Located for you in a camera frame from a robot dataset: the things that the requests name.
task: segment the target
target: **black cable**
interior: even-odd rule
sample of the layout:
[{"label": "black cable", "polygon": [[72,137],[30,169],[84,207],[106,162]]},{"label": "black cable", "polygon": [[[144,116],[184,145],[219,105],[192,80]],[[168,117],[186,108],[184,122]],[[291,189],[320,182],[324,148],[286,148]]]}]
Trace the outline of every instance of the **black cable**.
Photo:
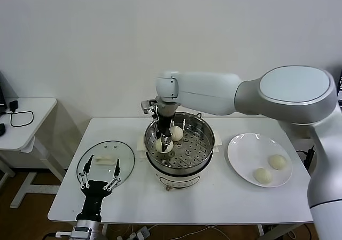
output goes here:
[{"label": "black cable", "polygon": [[309,231],[309,234],[310,234],[309,240],[312,240],[311,230],[309,229],[308,225],[304,224],[304,226],[305,226],[305,227],[307,228],[307,230]]},{"label": "black cable", "polygon": [[305,152],[305,151],[302,151],[302,150],[297,150],[296,152],[297,152],[297,153],[298,153],[298,152],[302,152],[302,153],[305,154],[306,156],[308,155],[308,152]]},{"label": "black cable", "polygon": [[[22,125],[14,125],[13,124],[13,115],[14,114],[19,114],[19,113],[30,113],[32,114],[32,120],[29,122],[29,123],[26,123],[26,124],[22,124]],[[7,113],[7,112],[2,112],[1,114],[10,114],[11,115],[11,126],[12,127],[15,127],[15,128],[19,128],[19,127],[23,127],[23,126],[27,126],[27,125],[30,125],[33,120],[34,120],[34,115],[33,115],[33,112],[32,111],[24,111],[24,112],[15,112],[15,113]]]},{"label": "black cable", "polygon": [[47,233],[47,234],[42,238],[42,240],[45,240],[47,237],[56,237],[56,232]]}]

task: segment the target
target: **white table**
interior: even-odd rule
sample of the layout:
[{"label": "white table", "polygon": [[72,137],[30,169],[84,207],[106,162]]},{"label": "white table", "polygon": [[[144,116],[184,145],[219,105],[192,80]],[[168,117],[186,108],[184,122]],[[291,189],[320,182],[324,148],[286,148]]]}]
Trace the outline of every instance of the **white table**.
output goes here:
[{"label": "white table", "polygon": [[[268,118],[206,119],[220,134],[223,146],[213,154],[207,176],[183,190],[167,192],[155,179],[149,162],[135,151],[135,167],[131,176],[103,200],[103,223],[139,224],[284,224],[311,222],[307,204],[310,177],[285,132],[275,120]],[[151,119],[94,118],[90,121],[65,178],[50,208],[52,221],[75,221],[82,210],[84,195],[76,178],[77,163],[95,144],[120,140],[136,150]],[[289,182],[278,188],[252,185],[237,175],[227,164],[224,153],[237,134],[255,132],[277,141],[289,154],[293,173]],[[295,226],[278,228],[275,235]],[[262,239],[274,239],[265,234]]]},{"label": "white table", "polygon": [[[10,125],[10,115],[5,114],[0,117],[0,123],[4,123],[6,132],[0,137],[0,150],[6,151],[22,151],[28,144],[33,144],[39,151],[38,158],[42,161],[54,175],[63,180],[65,171],[62,166],[56,161],[56,159],[49,154],[44,145],[34,135],[49,115],[57,101],[55,98],[15,98],[7,100],[18,100],[18,109],[20,111],[33,111],[34,120],[30,125],[14,128]],[[30,121],[29,114],[19,114],[13,116],[13,123],[20,125]],[[13,177],[15,173],[5,163],[0,160],[0,170],[5,175],[0,181],[0,187],[4,184],[8,176]],[[36,173],[29,173],[20,187],[17,195],[11,203],[11,208],[18,208],[26,193],[57,193],[58,186],[49,185],[31,185]]]}]

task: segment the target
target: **glass lid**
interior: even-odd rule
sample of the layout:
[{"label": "glass lid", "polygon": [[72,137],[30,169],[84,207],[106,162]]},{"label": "glass lid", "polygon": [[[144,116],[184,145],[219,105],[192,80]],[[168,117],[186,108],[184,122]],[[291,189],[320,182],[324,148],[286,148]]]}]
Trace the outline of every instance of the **glass lid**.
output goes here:
[{"label": "glass lid", "polygon": [[76,169],[81,189],[89,188],[89,181],[104,181],[104,190],[121,185],[134,167],[133,150],[120,141],[105,141],[90,148]]}]

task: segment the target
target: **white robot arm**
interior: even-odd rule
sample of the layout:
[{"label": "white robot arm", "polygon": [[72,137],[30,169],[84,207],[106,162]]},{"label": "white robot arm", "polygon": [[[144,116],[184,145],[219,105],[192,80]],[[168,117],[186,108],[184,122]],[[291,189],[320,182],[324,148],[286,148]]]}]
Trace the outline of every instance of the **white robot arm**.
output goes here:
[{"label": "white robot arm", "polygon": [[[216,115],[263,114],[307,127],[318,152],[308,188],[310,210],[321,240],[341,238],[342,113],[328,72],[285,66],[253,81],[242,81],[234,74],[166,72],[157,78],[156,87],[158,128],[165,146],[179,105]],[[142,102],[143,110],[150,105],[151,100]]]}]

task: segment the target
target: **metal stand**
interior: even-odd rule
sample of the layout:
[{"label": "metal stand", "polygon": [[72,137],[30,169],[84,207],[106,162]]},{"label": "metal stand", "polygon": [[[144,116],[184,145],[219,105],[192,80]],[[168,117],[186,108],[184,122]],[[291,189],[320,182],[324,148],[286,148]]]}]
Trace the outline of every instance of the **metal stand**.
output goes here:
[{"label": "metal stand", "polygon": [[[37,138],[34,139],[34,147],[39,151],[39,154],[36,155],[39,160],[42,161],[42,163],[44,163],[60,181],[62,181],[65,175],[65,170],[62,166],[50,155],[48,150]],[[36,175],[36,172],[30,172],[27,175],[10,205],[11,208],[18,208],[27,193],[57,194],[59,189],[58,185],[32,185],[31,183]]]},{"label": "metal stand", "polygon": [[5,175],[0,180],[0,188],[3,186],[3,184],[6,182],[8,177],[14,177],[15,173],[10,169],[9,166],[7,166],[3,161],[0,160],[0,170],[2,170]]},{"label": "metal stand", "polygon": [[290,232],[291,230],[294,230],[295,228],[298,228],[299,226],[303,224],[282,224],[282,225],[275,227],[271,231],[268,231],[266,234],[263,234],[262,227],[260,230],[259,225],[260,224],[258,224],[259,234],[261,232],[262,234],[260,234],[260,237],[258,238],[258,240],[275,240],[278,237],[285,235],[286,233]]},{"label": "metal stand", "polygon": [[13,201],[11,202],[11,208],[18,208],[27,193],[53,193],[57,194],[59,189],[58,185],[31,185],[33,179],[37,175],[36,172],[30,172],[23,184],[21,185],[19,191],[15,195]]}]

